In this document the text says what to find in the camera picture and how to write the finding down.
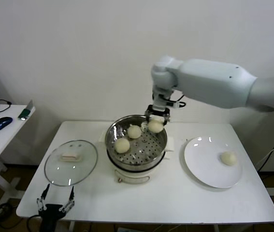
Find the white plate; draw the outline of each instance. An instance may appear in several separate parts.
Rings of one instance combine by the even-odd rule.
[[[233,166],[224,164],[220,155],[225,151],[232,148],[213,137],[198,137],[186,145],[185,162],[200,181],[216,188],[230,188],[239,182],[242,167],[239,157]]]

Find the perforated steamer tray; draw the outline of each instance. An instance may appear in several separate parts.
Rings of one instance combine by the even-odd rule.
[[[131,139],[127,130],[131,125],[137,125],[143,132],[138,139]],[[126,153],[119,154],[115,150],[114,143],[119,138],[126,138],[130,143],[130,149]],[[127,172],[144,172],[154,168],[164,156],[167,144],[165,129],[160,133],[152,133],[147,128],[146,117],[131,115],[119,119],[108,129],[105,137],[109,159],[118,168]]]

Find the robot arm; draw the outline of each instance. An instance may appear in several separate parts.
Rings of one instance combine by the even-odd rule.
[[[274,78],[257,78],[239,65],[201,59],[181,61],[165,56],[154,64],[151,74],[153,106],[146,115],[165,112],[175,90],[220,108],[274,111]],[[164,117],[165,121],[169,119],[169,115]]]

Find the glass lid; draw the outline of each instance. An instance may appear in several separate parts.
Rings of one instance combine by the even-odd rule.
[[[85,140],[75,140],[56,148],[44,165],[45,177],[58,186],[71,186],[90,175],[97,163],[97,150]]]

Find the computer mouse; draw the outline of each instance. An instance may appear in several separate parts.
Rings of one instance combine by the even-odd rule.
[[[11,117],[2,117],[0,118],[0,130],[8,126],[13,119]]]

